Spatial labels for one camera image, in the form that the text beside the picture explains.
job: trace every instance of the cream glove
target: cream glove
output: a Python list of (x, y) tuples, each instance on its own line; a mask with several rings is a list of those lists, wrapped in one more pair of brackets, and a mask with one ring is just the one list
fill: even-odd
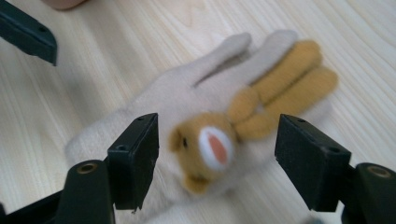
[(249, 34), (233, 35), (215, 50), (192, 63), (165, 72), (124, 108), (97, 121), (72, 139), (66, 147), (70, 165), (86, 160), (103, 160), (106, 150), (135, 118), (159, 114), (160, 156), (154, 177), (141, 211), (116, 211), (117, 223), (141, 223), (156, 217), (176, 203), (189, 203), (222, 193), (236, 184), (249, 170), (262, 164), (273, 148), (262, 142), (241, 146), (228, 173), (214, 182), (203, 196), (190, 195), (181, 186), (183, 173), (175, 155), (167, 148), (172, 129), (181, 121), (206, 111), (225, 111), (233, 96), (267, 73), (293, 46), (293, 31), (269, 35), (257, 52), (244, 62), (219, 71), (231, 58), (245, 52), (251, 42)]

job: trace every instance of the yellow plush dog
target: yellow plush dog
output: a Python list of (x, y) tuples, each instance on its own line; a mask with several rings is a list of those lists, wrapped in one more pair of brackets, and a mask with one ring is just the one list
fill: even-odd
[(321, 60), (318, 44), (297, 42), (270, 72), (238, 92), (228, 111), (199, 114), (177, 125), (169, 148), (184, 171), (184, 188), (205, 193), (237, 160), (239, 143), (264, 138), (281, 113), (297, 116), (329, 94), (337, 75)]

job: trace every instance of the wooden table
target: wooden table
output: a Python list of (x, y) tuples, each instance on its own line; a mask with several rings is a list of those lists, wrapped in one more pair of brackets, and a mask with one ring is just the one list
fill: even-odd
[[(54, 67), (0, 39), (0, 201), (8, 212), (63, 187), (63, 148), (72, 136), (161, 72), (241, 32), (252, 34), (255, 47), (276, 29), (316, 40), (340, 81), (318, 127), (352, 151), (352, 164), (396, 170), (393, 0), (91, 0), (65, 12), (37, 0), (9, 2), (51, 29), (59, 57)], [(306, 211), (273, 162), (225, 197), (175, 207), (152, 222), (301, 223), (308, 217), (340, 222), (339, 214)]]

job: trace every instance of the plush dog ear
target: plush dog ear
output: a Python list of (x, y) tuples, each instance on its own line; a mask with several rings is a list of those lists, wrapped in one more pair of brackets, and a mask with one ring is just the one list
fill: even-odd
[(227, 117), (233, 123), (239, 123), (250, 118), (260, 104), (259, 93), (251, 87), (239, 91), (230, 103)]
[(183, 144), (183, 136), (181, 136), (181, 132), (179, 126), (171, 132), (169, 136), (169, 150), (172, 152), (178, 152)]
[(184, 187), (191, 193), (194, 194), (203, 194), (206, 193), (207, 187), (209, 186), (211, 181), (194, 177), (191, 175), (185, 175), (184, 177)]

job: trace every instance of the wood grain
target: wood grain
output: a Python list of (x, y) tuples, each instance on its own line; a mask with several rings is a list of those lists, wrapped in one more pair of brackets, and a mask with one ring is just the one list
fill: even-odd
[[(161, 72), (242, 32), (253, 47), (276, 29), (316, 40), (340, 79), (318, 127), (352, 151), (352, 164), (396, 170), (395, 1), (91, 0), (68, 11), (9, 2), (51, 29), (59, 61), (53, 67), (0, 39), (0, 201), (8, 212), (63, 187), (72, 136)], [(152, 223), (340, 223), (339, 214), (305, 210), (273, 163), (225, 199), (176, 207)]]

